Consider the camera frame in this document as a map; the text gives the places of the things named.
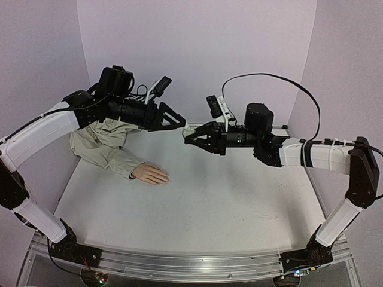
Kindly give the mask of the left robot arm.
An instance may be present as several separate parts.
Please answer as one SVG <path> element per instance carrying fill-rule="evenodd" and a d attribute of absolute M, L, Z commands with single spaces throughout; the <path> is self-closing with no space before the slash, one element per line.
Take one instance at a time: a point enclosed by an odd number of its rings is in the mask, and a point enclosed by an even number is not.
<path fill-rule="evenodd" d="M 161 77 L 146 93 L 134 92 L 132 72 L 117 65 L 103 68 L 97 82 L 64 97 L 48 111 L 1 139 L 1 206 L 25 226 L 44 236 L 52 259 L 97 267 L 101 250 L 78 241 L 75 231 L 52 208 L 38 202 L 25 182 L 24 167 L 45 169 L 47 150 L 89 124 L 120 120 L 148 132 L 175 130 L 185 119 L 167 104 L 157 103 L 171 84 Z"/>

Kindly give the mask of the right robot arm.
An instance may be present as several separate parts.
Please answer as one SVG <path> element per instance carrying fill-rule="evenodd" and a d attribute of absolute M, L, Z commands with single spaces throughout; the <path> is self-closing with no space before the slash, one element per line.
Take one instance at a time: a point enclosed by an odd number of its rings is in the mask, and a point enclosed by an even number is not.
<path fill-rule="evenodd" d="M 350 142 L 274 135 L 273 112 L 261 103 L 247 105 L 242 126 L 231 126 L 217 104 L 211 105 L 211 112 L 214 121 L 199 127 L 185 126 L 185 144 L 218 155 L 225 155 L 227 148 L 252 148 L 254 158 L 270 167 L 326 169 L 349 177 L 344 198 L 315 230 L 306 247 L 283 252 L 279 258 L 282 274 L 295 276 L 331 263 L 334 242 L 362 210 L 379 199 L 376 193 L 380 171 L 374 157 L 377 150 L 364 137 Z"/>

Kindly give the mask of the white nail polish bottle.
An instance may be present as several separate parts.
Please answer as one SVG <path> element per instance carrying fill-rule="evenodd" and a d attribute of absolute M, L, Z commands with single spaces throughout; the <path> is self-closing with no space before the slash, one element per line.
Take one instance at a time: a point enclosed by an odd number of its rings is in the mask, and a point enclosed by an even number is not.
<path fill-rule="evenodd" d="M 183 135 L 184 137 L 190 136 L 190 135 L 192 135 L 192 134 L 194 134 L 194 133 L 195 133 L 195 127 L 193 127 L 193 126 L 185 127 L 185 128 L 183 128 L 183 130 L 182 130 L 182 135 Z"/>

